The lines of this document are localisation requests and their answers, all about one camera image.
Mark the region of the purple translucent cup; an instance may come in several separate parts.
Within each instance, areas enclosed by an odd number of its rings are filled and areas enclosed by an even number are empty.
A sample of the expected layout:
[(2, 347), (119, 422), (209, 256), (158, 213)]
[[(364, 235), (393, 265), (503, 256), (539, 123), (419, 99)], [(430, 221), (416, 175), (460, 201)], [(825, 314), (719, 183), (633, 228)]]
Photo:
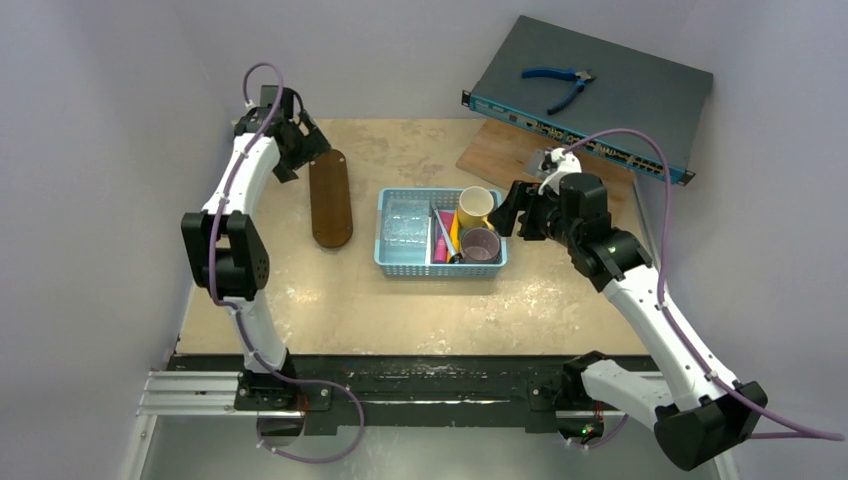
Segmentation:
[(495, 264), (501, 255), (501, 237), (484, 227), (468, 229), (460, 238), (460, 253), (467, 264)]

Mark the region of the brown wooden oval tray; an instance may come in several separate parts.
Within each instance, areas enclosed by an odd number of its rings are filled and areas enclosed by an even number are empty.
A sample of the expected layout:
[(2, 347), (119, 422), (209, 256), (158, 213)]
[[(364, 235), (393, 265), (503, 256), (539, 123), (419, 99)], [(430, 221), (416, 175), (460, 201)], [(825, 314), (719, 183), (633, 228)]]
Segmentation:
[(316, 243), (338, 249), (352, 238), (353, 215), (345, 155), (331, 150), (309, 164), (311, 230)]

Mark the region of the light blue plastic basket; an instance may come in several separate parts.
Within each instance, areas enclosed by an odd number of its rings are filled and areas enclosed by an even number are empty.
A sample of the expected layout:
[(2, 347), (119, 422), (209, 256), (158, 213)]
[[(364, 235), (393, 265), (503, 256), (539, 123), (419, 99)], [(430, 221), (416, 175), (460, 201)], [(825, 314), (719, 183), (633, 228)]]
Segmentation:
[(374, 260), (383, 274), (400, 277), (439, 277), (439, 278), (492, 278), (508, 263), (508, 248), (501, 240), (501, 255), (495, 264), (447, 264), (436, 263), (433, 255), (436, 244), (442, 238), (442, 231), (430, 211), (429, 230), (424, 248), (388, 247), (382, 239), (383, 211), (387, 202), (393, 198), (426, 200), (431, 207), (441, 212), (455, 210), (460, 188), (385, 188), (380, 191), (376, 204), (376, 230)]

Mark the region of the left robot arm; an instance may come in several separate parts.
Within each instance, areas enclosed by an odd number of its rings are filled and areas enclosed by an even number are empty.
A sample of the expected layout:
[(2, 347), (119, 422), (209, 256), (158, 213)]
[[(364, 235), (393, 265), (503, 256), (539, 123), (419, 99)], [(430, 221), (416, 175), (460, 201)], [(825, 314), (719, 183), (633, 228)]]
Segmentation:
[(297, 169), (330, 149), (295, 90), (265, 85), (259, 104), (249, 105), (234, 127), (231, 159), (214, 193), (200, 211), (181, 219), (195, 284), (226, 309), (238, 332), (244, 357), (239, 409), (303, 413), (308, 406), (274, 329), (265, 293), (269, 254), (252, 216), (269, 177), (293, 181)]

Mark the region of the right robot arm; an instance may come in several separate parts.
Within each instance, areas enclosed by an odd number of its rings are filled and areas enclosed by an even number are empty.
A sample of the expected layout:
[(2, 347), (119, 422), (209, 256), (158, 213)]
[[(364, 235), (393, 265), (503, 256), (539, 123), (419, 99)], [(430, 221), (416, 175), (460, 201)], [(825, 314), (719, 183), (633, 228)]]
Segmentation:
[(558, 189), (516, 180), (488, 220), (503, 237), (565, 246), (575, 269), (625, 317), (663, 377), (648, 381), (593, 351), (564, 364), (555, 405), (615, 407), (650, 428), (665, 456), (684, 471), (752, 437), (766, 392), (756, 381), (740, 382), (661, 293), (652, 257), (633, 234), (613, 226), (598, 176), (567, 174)]

